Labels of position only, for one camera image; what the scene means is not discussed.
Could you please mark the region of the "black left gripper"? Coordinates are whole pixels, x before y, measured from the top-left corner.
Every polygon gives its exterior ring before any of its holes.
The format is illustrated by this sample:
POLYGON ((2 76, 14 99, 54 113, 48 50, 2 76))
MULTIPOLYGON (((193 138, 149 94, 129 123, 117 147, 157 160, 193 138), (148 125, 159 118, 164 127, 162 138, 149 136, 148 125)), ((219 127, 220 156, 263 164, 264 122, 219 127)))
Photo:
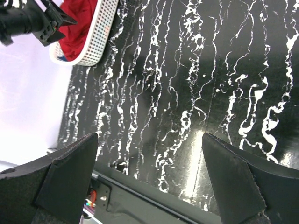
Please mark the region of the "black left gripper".
POLYGON ((59 31, 60 27, 76 25, 77 21, 56 4, 45 4, 45 6, 46 10, 40 9, 39 12, 42 29, 33 34, 46 47, 65 38, 65 35, 59 31))

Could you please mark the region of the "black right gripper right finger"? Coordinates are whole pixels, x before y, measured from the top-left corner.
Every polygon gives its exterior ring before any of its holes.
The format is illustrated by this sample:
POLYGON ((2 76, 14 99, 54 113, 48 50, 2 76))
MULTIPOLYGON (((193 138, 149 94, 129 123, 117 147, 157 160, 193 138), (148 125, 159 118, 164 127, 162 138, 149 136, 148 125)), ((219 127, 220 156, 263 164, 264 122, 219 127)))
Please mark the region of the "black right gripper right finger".
POLYGON ((224 224, 297 224, 299 172, 238 149, 210 133, 202 151, 224 224))

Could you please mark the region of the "white perforated laundry basket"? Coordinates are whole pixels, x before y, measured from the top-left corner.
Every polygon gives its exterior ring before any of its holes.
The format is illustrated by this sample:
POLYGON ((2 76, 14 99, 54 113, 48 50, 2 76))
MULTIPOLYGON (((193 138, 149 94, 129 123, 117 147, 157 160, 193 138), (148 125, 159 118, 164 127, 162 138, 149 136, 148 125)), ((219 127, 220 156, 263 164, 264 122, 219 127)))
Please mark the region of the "white perforated laundry basket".
POLYGON ((85 44, 77 58, 66 61, 59 42, 55 42, 49 48, 51 60, 59 65, 96 65, 102 58, 118 3, 117 0, 99 0, 97 2, 85 44))

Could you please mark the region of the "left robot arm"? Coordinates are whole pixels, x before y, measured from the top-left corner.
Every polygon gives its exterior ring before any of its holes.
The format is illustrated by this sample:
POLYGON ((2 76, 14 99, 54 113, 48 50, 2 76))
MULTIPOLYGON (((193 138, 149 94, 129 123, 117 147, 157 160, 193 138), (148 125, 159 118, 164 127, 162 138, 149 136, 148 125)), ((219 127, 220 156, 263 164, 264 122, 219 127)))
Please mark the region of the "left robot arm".
POLYGON ((3 45, 13 44, 14 36, 33 34, 47 47, 65 38, 65 35, 58 31, 60 27, 77 24, 53 1, 41 2, 46 7, 44 11, 34 0, 26 3, 20 0, 18 7, 13 6, 12 0, 0 2, 0 42, 3 45))

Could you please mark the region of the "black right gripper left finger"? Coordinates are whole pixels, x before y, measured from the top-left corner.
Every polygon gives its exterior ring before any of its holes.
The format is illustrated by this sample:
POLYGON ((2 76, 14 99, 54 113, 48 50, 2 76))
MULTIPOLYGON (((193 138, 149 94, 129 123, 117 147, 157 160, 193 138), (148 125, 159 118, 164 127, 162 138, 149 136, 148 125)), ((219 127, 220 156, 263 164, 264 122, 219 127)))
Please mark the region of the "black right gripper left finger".
POLYGON ((2 224, 78 224, 98 148, 97 133, 0 174, 2 224))

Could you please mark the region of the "red t shirt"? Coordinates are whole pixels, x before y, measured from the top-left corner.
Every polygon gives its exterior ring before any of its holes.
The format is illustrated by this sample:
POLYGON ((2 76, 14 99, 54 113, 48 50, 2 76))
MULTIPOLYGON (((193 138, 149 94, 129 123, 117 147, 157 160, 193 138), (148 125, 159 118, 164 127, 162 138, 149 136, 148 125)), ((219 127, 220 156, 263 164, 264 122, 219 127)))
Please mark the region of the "red t shirt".
POLYGON ((97 0, 65 0, 60 8, 77 24, 61 26, 65 38, 59 40, 66 61, 75 60, 81 53, 96 9, 97 0))

